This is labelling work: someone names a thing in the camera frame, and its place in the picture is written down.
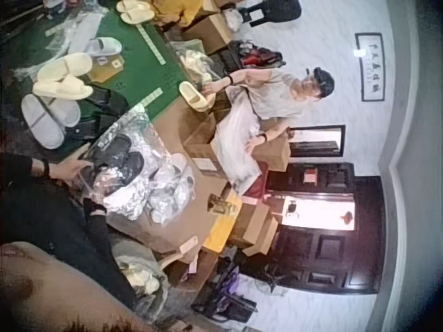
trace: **plastic bag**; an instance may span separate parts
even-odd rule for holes
[[[72,10],[72,12],[61,24],[62,29],[59,29],[54,33],[53,39],[46,47],[46,49],[53,54],[52,58],[41,64],[36,64],[27,68],[15,69],[14,76],[19,81],[26,79],[28,76],[35,81],[37,73],[41,67],[58,59],[59,57],[64,56],[73,40],[78,24],[89,14],[93,13],[103,17],[108,12],[108,9],[98,5],[97,0],[81,1],[79,6],[80,10]]]
[[[242,196],[261,174],[257,162],[244,150],[246,142],[258,134],[260,126],[242,87],[231,86],[226,93],[232,109],[217,125],[215,155],[233,189]]]
[[[80,174],[84,193],[104,197],[103,204],[109,212],[128,219],[136,220],[145,210],[154,217],[153,222],[165,224],[180,214],[194,196],[194,178],[192,170],[186,167],[186,158],[178,167],[179,172],[175,168],[168,172],[173,158],[142,104],[115,122],[84,159],[94,163],[93,168]],[[169,204],[174,213],[164,211]]]
[[[194,84],[203,85],[210,81],[220,80],[220,76],[211,69],[214,62],[204,53],[201,40],[193,39],[189,41],[171,41],[171,46],[175,50],[181,63],[185,66]]]
[[[243,24],[242,14],[240,14],[238,10],[230,8],[224,10],[223,15],[226,19],[229,30],[231,30],[233,33],[238,32]]]

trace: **black bracelet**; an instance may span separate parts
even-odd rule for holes
[[[96,202],[88,198],[83,199],[83,210],[87,216],[90,216],[92,212],[97,210],[103,211],[105,214],[108,212],[108,210],[103,205],[97,204]]]
[[[43,162],[43,177],[44,178],[50,178],[49,176],[49,162],[48,159],[42,159]]]
[[[259,136],[264,137],[264,142],[268,141],[268,136],[265,133],[261,133]]]
[[[234,85],[234,79],[232,78],[232,76],[228,75],[228,77],[229,77],[229,80],[230,80],[229,85]]]

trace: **picture frame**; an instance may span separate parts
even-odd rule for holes
[[[383,102],[386,90],[386,65],[381,33],[356,33],[361,77],[361,101]]]

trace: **black cap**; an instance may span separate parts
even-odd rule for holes
[[[334,92],[335,81],[327,71],[324,71],[320,67],[315,68],[314,78],[320,86],[320,98],[327,97]]]

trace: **green tablecloth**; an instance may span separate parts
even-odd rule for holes
[[[47,61],[53,55],[46,49],[55,35],[47,37],[45,32],[64,22],[67,13],[53,20],[42,19],[34,26],[8,42],[2,50],[2,58],[11,70],[26,68]],[[115,90],[126,97],[132,107],[143,98],[161,88],[163,94],[147,106],[147,114],[153,120],[178,96],[178,85],[186,79],[185,73],[177,63],[173,50],[163,41],[162,36],[150,24],[143,24],[147,34],[165,60],[161,65],[159,60],[147,45],[136,26],[125,24],[115,9],[111,9],[102,19],[97,37],[114,37],[123,45],[121,55],[125,61],[124,69],[100,86]],[[29,77],[14,84],[12,97],[15,106],[32,91],[33,82]],[[85,101],[79,101],[82,118],[88,118],[95,107]],[[66,155],[79,145],[79,142],[65,143],[54,151],[56,155]]]

